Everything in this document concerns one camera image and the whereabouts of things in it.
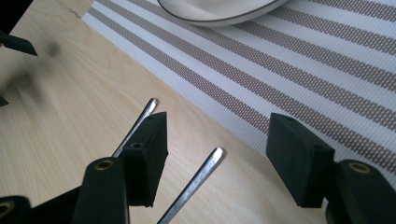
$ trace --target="metal prong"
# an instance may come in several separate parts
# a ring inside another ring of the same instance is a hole
[[[201,168],[199,168],[198,172],[194,175],[186,188],[184,188],[183,191],[181,191],[181,193],[177,196],[176,200],[168,208],[165,214],[163,214],[157,224],[167,224],[171,221],[171,219],[177,214],[181,207],[183,207],[183,205],[189,200],[195,191],[201,187],[201,185],[213,173],[216,167],[219,166],[219,163],[224,158],[224,155],[225,151],[220,147],[216,147],[212,153],[210,153],[204,164],[202,164]]]
[[[126,137],[122,140],[121,144],[119,145],[119,147],[117,147],[116,151],[113,153],[113,155],[111,157],[118,157],[121,154],[123,146],[126,144],[126,142],[128,142],[128,140],[131,138],[132,134],[134,134],[134,131],[136,131],[136,129],[139,127],[139,125],[142,123],[142,121],[146,117],[151,115],[151,113],[154,111],[155,106],[157,106],[157,104],[158,104],[158,100],[155,99],[155,98],[151,98],[148,101],[148,103],[146,104],[145,109],[140,114],[140,116],[137,119],[137,121],[134,123],[134,126],[132,126],[131,131],[128,132]]]

